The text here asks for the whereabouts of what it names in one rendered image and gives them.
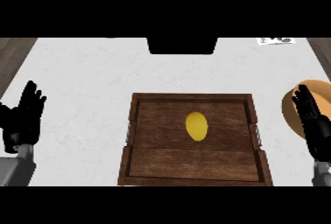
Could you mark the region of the white printed card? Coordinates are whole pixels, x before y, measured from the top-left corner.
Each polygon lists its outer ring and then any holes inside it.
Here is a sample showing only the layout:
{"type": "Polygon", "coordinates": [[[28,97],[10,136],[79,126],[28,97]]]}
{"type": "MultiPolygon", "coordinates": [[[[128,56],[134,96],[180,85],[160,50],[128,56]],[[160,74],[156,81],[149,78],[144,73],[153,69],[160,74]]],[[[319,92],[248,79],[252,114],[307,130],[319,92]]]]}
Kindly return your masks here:
{"type": "Polygon", "coordinates": [[[293,38],[257,38],[257,45],[267,46],[267,45],[283,45],[283,44],[293,44],[293,38]]]}

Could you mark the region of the brown wooden tray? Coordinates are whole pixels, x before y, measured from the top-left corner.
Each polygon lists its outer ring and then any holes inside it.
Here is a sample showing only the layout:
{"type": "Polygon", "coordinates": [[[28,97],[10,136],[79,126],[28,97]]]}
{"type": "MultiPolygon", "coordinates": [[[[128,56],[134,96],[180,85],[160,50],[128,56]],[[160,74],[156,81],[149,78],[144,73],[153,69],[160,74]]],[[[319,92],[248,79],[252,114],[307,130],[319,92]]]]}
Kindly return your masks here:
{"type": "Polygon", "coordinates": [[[252,96],[135,93],[118,184],[270,186],[252,96]]]}

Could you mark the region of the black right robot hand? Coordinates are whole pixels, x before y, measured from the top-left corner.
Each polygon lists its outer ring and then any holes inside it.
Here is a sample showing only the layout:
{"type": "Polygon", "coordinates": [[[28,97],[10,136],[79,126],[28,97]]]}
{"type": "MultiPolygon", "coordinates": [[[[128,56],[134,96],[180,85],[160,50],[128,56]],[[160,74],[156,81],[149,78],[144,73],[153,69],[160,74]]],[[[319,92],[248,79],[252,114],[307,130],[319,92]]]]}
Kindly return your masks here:
{"type": "Polygon", "coordinates": [[[331,162],[331,119],[320,113],[316,99],[304,84],[293,91],[292,102],[302,124],[308,153],[319,162],[331,162]]]}

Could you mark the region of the black box appliance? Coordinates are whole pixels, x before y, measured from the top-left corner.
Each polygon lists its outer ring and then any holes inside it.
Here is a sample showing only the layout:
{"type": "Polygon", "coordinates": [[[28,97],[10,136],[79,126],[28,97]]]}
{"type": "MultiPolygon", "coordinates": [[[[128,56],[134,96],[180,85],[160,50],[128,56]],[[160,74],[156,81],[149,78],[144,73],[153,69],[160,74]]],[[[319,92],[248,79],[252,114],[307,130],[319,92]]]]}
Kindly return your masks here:
{"type": "Polygon", "coordinates": [[[150,54],[212,54],[217,38],[147,38],[150,54]]]}

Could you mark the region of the yellow lemon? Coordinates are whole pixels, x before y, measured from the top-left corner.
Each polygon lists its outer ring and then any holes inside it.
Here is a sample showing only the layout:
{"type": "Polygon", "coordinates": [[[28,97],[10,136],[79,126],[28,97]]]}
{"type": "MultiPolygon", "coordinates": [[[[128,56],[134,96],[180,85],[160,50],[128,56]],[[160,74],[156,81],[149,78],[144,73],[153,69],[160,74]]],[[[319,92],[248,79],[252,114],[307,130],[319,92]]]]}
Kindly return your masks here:
{"type": "Polygon", "coordinates": [[[186,116],[184,126],[192,140],[196,142],[202,141],[208,132],[208,123],[202,113],[189,113],[186,116]]]}

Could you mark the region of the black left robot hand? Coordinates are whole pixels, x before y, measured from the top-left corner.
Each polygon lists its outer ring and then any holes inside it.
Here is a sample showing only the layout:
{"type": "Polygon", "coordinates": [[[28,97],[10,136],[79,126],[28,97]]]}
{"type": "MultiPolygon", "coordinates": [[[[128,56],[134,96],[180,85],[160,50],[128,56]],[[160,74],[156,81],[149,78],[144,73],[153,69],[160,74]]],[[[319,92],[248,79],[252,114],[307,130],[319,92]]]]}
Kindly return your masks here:
{"type": "Polygon", "coordinates": [[[39,123],[47,98],[36,84],[29,80],[20,94],[19,103],[8,108],[0,102],[0,129],[2,130],[4,152],[16,154],[14,147],[33,145],[39,138],[39,123]]]}

